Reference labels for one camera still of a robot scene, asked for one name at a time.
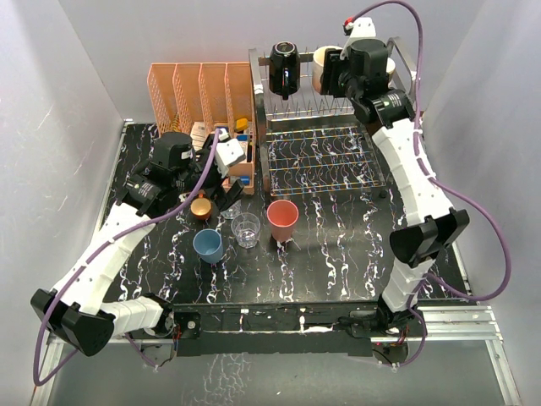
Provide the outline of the brown and cream cup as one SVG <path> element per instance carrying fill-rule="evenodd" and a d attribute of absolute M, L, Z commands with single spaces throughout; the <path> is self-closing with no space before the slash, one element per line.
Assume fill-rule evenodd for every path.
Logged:
<path fill-rule="evenodd" d="M 389 81 L 392 81 L 392 77 L 396 71 L 396 63 L 392 58 L 387 58 L 386 73 L 389 77 Z"/>

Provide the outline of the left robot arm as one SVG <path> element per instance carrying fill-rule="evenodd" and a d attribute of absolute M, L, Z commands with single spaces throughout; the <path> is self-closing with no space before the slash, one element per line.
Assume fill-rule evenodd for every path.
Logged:
<path fill-rule="evenodd" d="M 243 183 L 222 184 L 230 167 L 246 153 L 219 128 L 195 150 L 188 134 L 167 132 L 155 141 L 117 193 L 108 218 L 72 269 L 52 289 L 38 289 L 30 300 L 46 329 L 86 356 L 100 352 L 112 337 L 147 329 L 166 337 L 174 328 L 171 307 L 153 294 L 126 302 L 104 298 L 136 246 L 155 227 L 154 219 L 175 214 L 181 195 L 205 192 L 225 210 L 240 199 Z"/>

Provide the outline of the small orange ceramic mug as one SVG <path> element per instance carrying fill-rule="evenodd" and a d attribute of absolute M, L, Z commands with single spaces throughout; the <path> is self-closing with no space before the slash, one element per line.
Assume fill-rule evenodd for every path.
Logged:
<path fill-rule="evenodd" d="M 212 203 L 205 197 L 198 197 L 192 200 L 190 210 L 196 219 L 206 221 L 212 213 Z"/>

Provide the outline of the pink textured mug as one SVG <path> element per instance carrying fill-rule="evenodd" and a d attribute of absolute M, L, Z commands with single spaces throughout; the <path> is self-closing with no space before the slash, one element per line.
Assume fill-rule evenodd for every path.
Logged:
<path fill-rule="evenodd" d="M 323 46 L 317 48 L 313 53 L 312 60 L 312 86 L 314 90 L 319 94 L 321 90 L 321 76 L 324 69 L 325 51 L 326 50 L 341 50 L 338 46 Z"/>

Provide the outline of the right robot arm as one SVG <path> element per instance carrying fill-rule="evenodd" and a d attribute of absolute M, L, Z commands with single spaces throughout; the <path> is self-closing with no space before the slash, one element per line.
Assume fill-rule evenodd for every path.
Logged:
<path fill-rule="evenodd" d="M 445 193 L 422 172 L 413 149 L 415 112 L 410 96 L 390 85 L 388 50 L 375 38 L 358 39 L 344 49 L 325 51 L 320 92 L 345 97 L 362 124 L 380 127 L 372 140 L 391 170 L 407 215 L 405 228 L 390 235 L 395 256 L 389 282 L 366 326 L 394 336 L 414 317 L 421 283 L 441 250 L 469 224 Z"/>

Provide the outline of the blue plastic tumbler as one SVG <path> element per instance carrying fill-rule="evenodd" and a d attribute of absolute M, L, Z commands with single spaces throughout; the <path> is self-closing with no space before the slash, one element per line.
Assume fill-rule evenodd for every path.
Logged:
<path fill-rule="evenodd" d="M 200 259 L 208 264 L 218 263 L 223 256 L 221 235 L 215 229 L 203 229 L 193 239 L 193 247 Z"/>

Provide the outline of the clear faceted glass cup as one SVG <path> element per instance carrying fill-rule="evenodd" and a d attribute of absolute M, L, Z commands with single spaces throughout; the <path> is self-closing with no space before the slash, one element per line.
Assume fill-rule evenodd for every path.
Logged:
<path fill-rule="evenodd" d="M 237 200 L 228 209 L 226 209 L 225 211 L 222 211 L 221 216 L 224 219 L 232 220 L 241 213 L 241 210 L 242 210 L 241 200 Z"/>

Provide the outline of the black ceramic mug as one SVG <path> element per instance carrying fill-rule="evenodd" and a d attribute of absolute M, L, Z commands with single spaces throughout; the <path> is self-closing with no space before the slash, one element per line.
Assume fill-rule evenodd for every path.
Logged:
<path fill-rule="evenodd" d="M 296 93 L 300 81 L 300 54 L 290 41 L 276 43 L 270 52 L 269 88 L 286 101 Z"/>

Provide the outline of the pink plastic tumbler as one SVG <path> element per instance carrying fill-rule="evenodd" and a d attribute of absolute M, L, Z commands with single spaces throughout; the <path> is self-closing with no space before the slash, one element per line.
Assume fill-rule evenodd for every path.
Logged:
<path fill-rule="evenodd" d="M 298 208 L 292 201 L 273 201 L 269 205 L 266 215 L 271 235 L 276 242 L 286 242 L 292 237 L 299 216 Z"/>

